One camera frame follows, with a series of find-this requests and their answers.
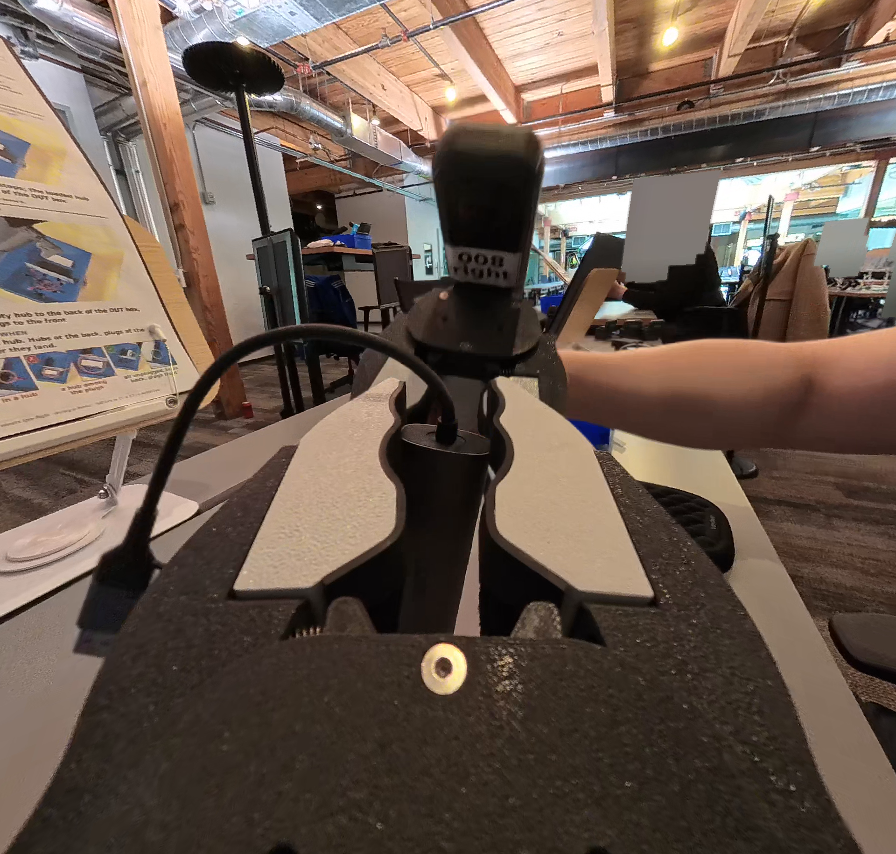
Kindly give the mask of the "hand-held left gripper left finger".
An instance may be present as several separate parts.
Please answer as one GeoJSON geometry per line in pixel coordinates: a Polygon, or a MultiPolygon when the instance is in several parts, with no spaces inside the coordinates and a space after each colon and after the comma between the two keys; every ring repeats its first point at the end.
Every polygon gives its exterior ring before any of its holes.
{"type": "Polygon", "coordinates": [[[405,495],[387,450],[404,406],[405,382],[388,378],[301,438],[234,582],[237,598],[325,601],[330,584],[398,539],[405,495]]]}

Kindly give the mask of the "beige coat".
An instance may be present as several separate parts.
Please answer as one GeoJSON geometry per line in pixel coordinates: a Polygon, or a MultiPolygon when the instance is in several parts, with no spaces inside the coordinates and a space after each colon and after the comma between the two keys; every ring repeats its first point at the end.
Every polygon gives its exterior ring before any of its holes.
{"type": "Polygon", "coordinates": [[[812,238],[790,243],[776,252],[766,289],[758,338],[772,342],[805,342],[828,338],[831,309],[824,270],[815,264],[812,238]]]}

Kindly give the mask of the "black desk frame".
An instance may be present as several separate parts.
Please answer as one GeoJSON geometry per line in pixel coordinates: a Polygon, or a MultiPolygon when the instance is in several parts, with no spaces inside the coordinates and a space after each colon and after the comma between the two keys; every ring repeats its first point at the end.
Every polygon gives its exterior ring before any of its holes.
{"type": "MultiPolygon", "coordinates": [[[[289,228],[254,239],[252,256],[264,329],[298,325],[308,309],[301,304],[305,280],[297,263],[300,250],[295,231],[289,228]]],[[[282,401],[280,416],[287,418],[305,409],[298,373],[305,346],[292,342],[277,344],[273,349],[282,401]]]]}

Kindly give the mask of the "dark grey usb hub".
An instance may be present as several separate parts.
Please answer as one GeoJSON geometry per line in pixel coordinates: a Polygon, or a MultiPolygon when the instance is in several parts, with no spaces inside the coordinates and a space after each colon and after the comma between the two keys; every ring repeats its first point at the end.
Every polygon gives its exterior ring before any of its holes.
{"type": "Polygon", "coordinates": [[[480,504],[490,443],[459,432],[442,445],[435,426],[410,423],[400,432],[399,479],[406,494],[399,550],[405,580],[398,631],[405,635],[454,632],[480,504]]]}

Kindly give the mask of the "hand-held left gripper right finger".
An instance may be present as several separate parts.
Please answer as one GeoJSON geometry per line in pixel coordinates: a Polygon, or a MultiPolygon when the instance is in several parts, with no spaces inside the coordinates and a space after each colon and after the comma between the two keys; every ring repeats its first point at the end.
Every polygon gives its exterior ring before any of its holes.
{"type": "Polygon", "coordinates": [[[565,417],[516,379],[492,383],[504,462],[486,525],[511,557],[574,606],[655,602],[597,452],[565,417]]]}

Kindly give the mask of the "wooden far table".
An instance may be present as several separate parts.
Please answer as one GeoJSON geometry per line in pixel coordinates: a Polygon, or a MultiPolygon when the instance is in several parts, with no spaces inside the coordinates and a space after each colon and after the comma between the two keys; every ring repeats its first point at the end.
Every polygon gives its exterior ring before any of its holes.
{"type": "Polygon", "coordinates": [[[411,251],[411,248],[408,245],[402,245],[397,243],[387,243],[384,247],[373,248],[370,250],[365,250],[362,248],[351,248],[344,245],[325,245],[325,246],[316,246],[316,247],[303,247],[302,248],[302,256],[303,260],[309,261],[312,258],[316,257],[336,257],[336,256],[351,256],[356,258],[359,261],[372,260],[373,257],[377,254],[384,254],[386,251],[391,250],[402,250],[408,251],[410,254],[410,259],[412,261],[417,261],[422,259],[420,254],[415,254],[411,251]]]}

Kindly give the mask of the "black pedestal panel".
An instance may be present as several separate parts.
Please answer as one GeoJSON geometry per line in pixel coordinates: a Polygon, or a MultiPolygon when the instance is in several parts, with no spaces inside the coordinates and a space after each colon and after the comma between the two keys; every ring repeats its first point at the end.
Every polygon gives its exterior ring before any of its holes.
{"type": "Polygon", "coordinates": [[[428,294],[433,289],[438,288],[439,284],[436,280],[418,280],[395,278],[394,286],[401,313],[409,313],[412,306],[422,296],[428,294]]]}

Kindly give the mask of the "black office chair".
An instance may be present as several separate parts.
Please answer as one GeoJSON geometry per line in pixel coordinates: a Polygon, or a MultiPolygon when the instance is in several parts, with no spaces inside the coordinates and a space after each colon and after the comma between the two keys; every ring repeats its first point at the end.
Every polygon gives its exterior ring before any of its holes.
{"type": "Polygon", "coordinates": [[[413,280],[413,257],[408,244],[374,243],[376,306],[384,330],[401,309],[400,288],[413,280]]]}
{"type": "MultiPolygon", "coordinates": [[[[312,323],[326,323],[355,330],[357,328],[354,300],[339,275],[307,275],[305,277],[308,299],[308,318],[312,323]]],[[[342,387],[351,388],[354,368],[360,360],[362,348],[334,341],[305,344],[306,354],[314,350],[319,367],[330,367],[339,360],[346,361],[347,372],[334,376],[324,387],[324,393],[336,394],[342,387]]]]}

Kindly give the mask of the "black textured cushion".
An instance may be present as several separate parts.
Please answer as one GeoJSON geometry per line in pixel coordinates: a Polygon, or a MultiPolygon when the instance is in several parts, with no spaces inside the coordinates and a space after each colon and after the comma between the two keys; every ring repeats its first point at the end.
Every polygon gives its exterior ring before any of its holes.
{"type": "Polygon", "coordinates": [[[642,482],[644,489],[684,529],[724,574],[735,560],[735,540],[727,516],[715,503],[673,487],[642,482]]]}

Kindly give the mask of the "person's right forearm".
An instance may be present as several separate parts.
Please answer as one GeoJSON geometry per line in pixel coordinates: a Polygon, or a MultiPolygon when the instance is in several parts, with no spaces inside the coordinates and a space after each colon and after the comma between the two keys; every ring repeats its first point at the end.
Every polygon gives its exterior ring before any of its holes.
{"type": "Polygon", "coordinates": [[[560,352],[567,416],[704,450],[895,453],[895,330],[560,352]]]}

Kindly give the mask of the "white stand with wooden board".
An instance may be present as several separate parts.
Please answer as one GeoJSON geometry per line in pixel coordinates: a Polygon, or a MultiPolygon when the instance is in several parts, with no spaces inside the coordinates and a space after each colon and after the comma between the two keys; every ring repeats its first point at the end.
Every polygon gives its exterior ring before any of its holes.
{"type": "MultiPolygon", "coordinates": [[[[124,218],[151,276],[169,298],[172,321],[193,357],[199,375],[210,364],[211,353],[184,290],[155,238],[138,223],[124,218]]],[[[170,420],[178,408],[164,421],[170,420]]],[[[2,534],[2,617],[80,579],[95,568],[106,549],[123,540],[146,493],[144,484],[124,485],[123,481],[133,438],[143,426],[164,421],[141,423],[120,429],[115,434],[90,436],[75,445],[54,447],[34,458],[2,461],[2,468],[11,467],[109,436],[116,438],[110,468],[98,493],[56,514],[2,534]]]]}
{"type": "Polygon", "coordinates": [[[596,233],[581,258],[546,332],[557,350],[581,343],[601,305],[618,280],[623,261],[623,239],[596,233]]]}

